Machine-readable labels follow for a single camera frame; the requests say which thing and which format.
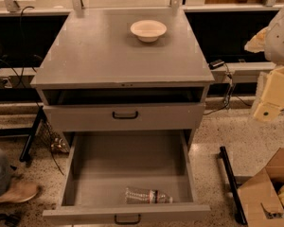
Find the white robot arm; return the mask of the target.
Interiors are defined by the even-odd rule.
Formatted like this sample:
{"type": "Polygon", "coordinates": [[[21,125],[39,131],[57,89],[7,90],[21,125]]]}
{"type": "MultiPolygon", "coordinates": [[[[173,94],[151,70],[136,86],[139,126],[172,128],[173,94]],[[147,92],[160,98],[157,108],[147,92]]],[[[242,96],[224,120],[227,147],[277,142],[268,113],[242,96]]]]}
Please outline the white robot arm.
{"type": "Polygon", "coordinates": [[[256,121],[271,122],[284,110],[284,6],[244,49],[252,53],[263,52],[265,59],[275,65],[271,72],[259,75],[252,106],[256,121]]]}

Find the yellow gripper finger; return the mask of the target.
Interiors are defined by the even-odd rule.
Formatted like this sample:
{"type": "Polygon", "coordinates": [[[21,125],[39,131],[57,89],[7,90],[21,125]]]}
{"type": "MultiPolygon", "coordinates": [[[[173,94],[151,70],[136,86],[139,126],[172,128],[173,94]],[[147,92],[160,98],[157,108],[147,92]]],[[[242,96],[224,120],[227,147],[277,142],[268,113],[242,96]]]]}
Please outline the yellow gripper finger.
{"type": "Polygon", "coordinates": [[[271,122],[284,109],[284,66],[270,73],[261,72],[257,80],[253,118],[258,122],[271,122]]]}
{"type": "Polygon", "coordinates": [[[264,27],[255,36],[252,37],[250,41],[246,43],[244,49],[248,52],[258,53],[264,51],[265,38],[266,38],[267,28],[264,27]]]}

